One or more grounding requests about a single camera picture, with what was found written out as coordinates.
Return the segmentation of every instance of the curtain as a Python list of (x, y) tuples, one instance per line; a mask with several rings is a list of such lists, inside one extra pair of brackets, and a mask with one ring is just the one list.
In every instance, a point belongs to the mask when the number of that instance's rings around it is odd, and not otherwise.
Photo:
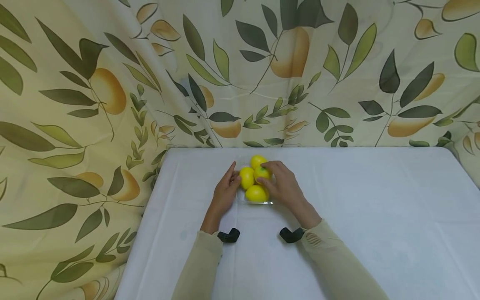
[(112, 299), (172, 147), (438, 146), (480, 185), (479, 12), (0, 0), (0, 298)]

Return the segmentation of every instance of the sleeve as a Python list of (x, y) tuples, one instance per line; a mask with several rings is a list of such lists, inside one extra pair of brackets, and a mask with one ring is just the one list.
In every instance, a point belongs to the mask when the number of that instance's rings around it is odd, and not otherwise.
[(172, 300), (210, 300), (216, 269), (223, 251), (218, 232), (197, 233), (190, 255), (180, 274)]
[(307, 230), (301, 242), (337, 300), (388, 300), (375, 279), (325, 220)]

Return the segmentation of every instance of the lemon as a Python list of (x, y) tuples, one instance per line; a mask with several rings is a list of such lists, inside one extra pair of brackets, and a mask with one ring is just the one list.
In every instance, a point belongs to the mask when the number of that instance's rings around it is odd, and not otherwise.
[(252, 202), (266, 202), (269, 196), (267, 189), (261, 185), (252, 185), (245, 192), (245, 197)]
[(250, 160), (250, 166), (255, 170), (261, 164), (266, 163), (267, 161), (268, 160), (261, 155), (254, 155), (254, 156), (252, 156), (252, 159)]
[(253, 169), (251, 167), (244, 167), (240, 170), (241, 176), (241, 187), (244, 190), (248, 189), (255, 184), (255, 179), (253, 178)]

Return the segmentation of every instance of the dark green leaf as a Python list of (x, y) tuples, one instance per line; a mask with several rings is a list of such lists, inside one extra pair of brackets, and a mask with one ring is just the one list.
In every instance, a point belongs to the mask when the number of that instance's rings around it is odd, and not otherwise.
[(102, 220), (103, 220), (102, 212), (100, 211), (100, 209), (97, 209), (85, 220), (84, 224), (80, 228), (80, 231), (78, 232), (77, 239), (75, 240), (75, 242), (78, 242), (87, 234), (94, 231), (102, 223)]
[(270, 27), (270, 30), (272, 31), (273, 35), (275, 37), (278, 37), (277, 36), (278, 24), (277, 24), (276, 16), (274, 12), (263, 4), (262, 4), (262, 11), (264, 12), (265, 20), (267, 21), (268, 27)]
[(399, 113), (398, 116), (401, 118), (430, 118), (435, 117), (442, 112), (433, 106), (429, 105), (420, 105), (414, 108), (407, 109), (406, 111)]
[(70, 221), (77, 212), (76, 204), (60, 204), (39, 215), (23, 221), (3, 225), (2, 227), (24, 230), (45, 230), (62, 226)]
[(265, 33), (261, 28), (240, 21), (235, 22), (237, 23), (237, 30), (240, 34), (240, 37), (245, 41), (245, 43), (270, 53)]
[(107, 32), (104, 32), (104, 33), (105, 33), (105, 36), (110, 41), (110, 43), (112, 43), (113, 47), (115, 47), (123, 56), (125, 56), (126, 58), (130, 59), (131, 61), (133, 61), (138, 65), (140, 64), (140, 62), (138, 61), (133, 51), (131, 51), (130, 48), (128, 48), (128, 46), (124, 42), (122, 42), (122, 40), (120, 40), (118, 37), (114, 36), (113, 34), (110, 34)]
[(57, 189), (77, 198), (91, 198), (100, 195), (94, 185), (79, 178), (51, 177), (47, 180)]
[(112, 179), (112, 183), (110, 184), (110, 188), (108, 189), (107, 196), (115, 195), (116, 193), (120, 192), (122, 187), (123, 187), (123, 175), (121, 173), (121, 166), (120, 166), (115, 169), (115, 172), (113, 172), (113, 179)]
[(358, 27), (359, 19), (357, 12), (350, 3), (345, 4), (342, 19), (338, 26), (338, 36), (345, 44), (351, 45), (357, 36)]
[(183, 15), (183, 30), (185, 31), (185, 37), (187, 38), (190, 48), (192, 48), (198, 58), (205, 60), (205, 48), (202, 38), (200, 37), (197, 28), (195, 28), (186, 15)]
[(400, 77), (396, 71), (395, 50), (387, 58), (382, 72), (380, 73), (379, 86), (382, 91), (389, 94), (395, 94), (400, 86)]

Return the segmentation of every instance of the lemon print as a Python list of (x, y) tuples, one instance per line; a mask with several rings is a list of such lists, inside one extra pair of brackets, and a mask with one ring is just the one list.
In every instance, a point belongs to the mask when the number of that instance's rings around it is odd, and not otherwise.
[(301, 77), (307, 62), (310, 39), (302, 27), (290, 29), (274, 43), (276, 48), (270, 68), (281, 78)]
[(123, 175), (123, 187), (120, 192), (113, 195), (112, 198), (117, 201), (133, 200), (140, 194), (140, 187), (138, 186), (137, 180), (135, 180), (133, 175), (127, 170), (122, 169), (121, 173)]
[(98, 100), (104, 104), (105, 111), (112, 115), (118, 115), (125, 110), (127, 98), (118, 79), (107, 69), (96, 69), (90, 78), (90, 84)]

